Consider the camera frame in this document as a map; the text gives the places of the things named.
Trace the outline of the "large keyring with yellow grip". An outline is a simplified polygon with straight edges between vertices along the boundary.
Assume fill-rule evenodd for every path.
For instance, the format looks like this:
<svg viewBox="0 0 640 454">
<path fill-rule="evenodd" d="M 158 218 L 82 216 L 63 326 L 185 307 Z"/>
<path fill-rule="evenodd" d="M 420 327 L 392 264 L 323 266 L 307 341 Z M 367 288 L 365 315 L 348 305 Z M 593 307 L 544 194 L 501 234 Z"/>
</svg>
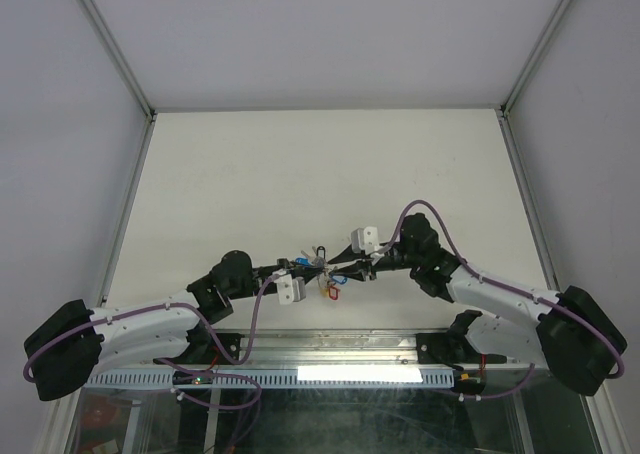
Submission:
<svg viewBox="0 0 640 454">
<path fill-rule="evenodd" d="M 329 264 L 327 263 L 327 251 L 324 246 L 313 246 L 311 254 L 302 251 L 301 256 L 297 257 L 296 259 L 307 259 L 314 264 L 322 264 L 325 270 L 316 276 L 319 291 L 324 297 L 330 299 L 331 301 L 339 300 L 341 288 L 344 285 L 334 284 L 329 279 L 329 275 L 332 274 L 332 271 L 329 268 Z"/>
</svg>

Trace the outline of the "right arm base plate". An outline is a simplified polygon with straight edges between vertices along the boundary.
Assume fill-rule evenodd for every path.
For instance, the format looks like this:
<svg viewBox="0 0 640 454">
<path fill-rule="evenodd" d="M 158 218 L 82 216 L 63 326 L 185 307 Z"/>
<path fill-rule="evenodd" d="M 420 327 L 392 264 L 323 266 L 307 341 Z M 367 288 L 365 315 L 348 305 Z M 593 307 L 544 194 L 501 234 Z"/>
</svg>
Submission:
<svg viewBox="0 0 640 454">
<path fill-rule="evenodd" d="M 455 349 L 445 333 L 421 332 L 415 335 L 417 360 L 420 364 L 455 363 Z"/>
</svg>

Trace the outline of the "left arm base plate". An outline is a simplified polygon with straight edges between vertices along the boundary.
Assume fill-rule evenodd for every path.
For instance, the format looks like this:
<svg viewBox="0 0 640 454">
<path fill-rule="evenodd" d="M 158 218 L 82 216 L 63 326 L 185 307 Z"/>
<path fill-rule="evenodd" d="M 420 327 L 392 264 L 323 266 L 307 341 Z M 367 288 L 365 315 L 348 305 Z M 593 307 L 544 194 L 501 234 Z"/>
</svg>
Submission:
<svg viewBox="0 0 640 454">
<path fill-rule="evenodd" d="M 199 357 L 201 364 L 221 366 L 230 365 L 229 360 L 222 354 L 225 351 L 231 358 L 238 360 L 240 358 L 241 341 L 243 335 L 237 332 L 219 333 L 218 345 L 213 339 L 208 338 L 204 344 L 204 351 Z"/>
</svg>

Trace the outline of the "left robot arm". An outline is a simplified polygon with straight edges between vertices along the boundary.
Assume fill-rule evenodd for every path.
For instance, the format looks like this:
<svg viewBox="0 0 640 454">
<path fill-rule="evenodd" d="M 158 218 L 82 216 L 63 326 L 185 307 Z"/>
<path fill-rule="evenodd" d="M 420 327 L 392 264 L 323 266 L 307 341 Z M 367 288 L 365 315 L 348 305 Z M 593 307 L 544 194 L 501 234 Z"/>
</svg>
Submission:
<svg viewBox="0 0 640 454">
<path fill-rule="evenodd" d="M 160 301 L 119 308 L 89 308 L 81 299 L 57 309 L 24 342 L 24 379 L 42 401 L 65 397 L 110 369 L 169 359 L 198 362 L 209 351 L 214 324 L 235 300 L 269 294 L 287 305 L 305 297 L 322 267 L 280 259 L 255 267 L 239 250 L 226 253 L 203 277 Z"/>
</svg>

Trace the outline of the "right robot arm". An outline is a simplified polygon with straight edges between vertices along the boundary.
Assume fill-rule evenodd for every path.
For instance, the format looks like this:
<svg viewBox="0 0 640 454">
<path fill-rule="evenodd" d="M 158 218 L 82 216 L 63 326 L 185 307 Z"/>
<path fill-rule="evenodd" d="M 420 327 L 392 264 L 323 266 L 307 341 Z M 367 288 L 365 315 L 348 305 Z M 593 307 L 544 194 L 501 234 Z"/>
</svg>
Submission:
<svg viewBox="0 0 640 454">
<path fill-rule="evenodd" d="M 513 358 L 548 369 L 565 387 L 592 396 L 623 374 L 627 341 L 584 289 L 537 289 L 493 279 L 440 244 L 424 214 L 406 216 L 388 243 L 358 228 L 330 260 L 335 274 L 365 282 L 406 270 L 427 295 L 465 306 L 433 356 L 449 365 L 475 355 Z"/>
</svg>

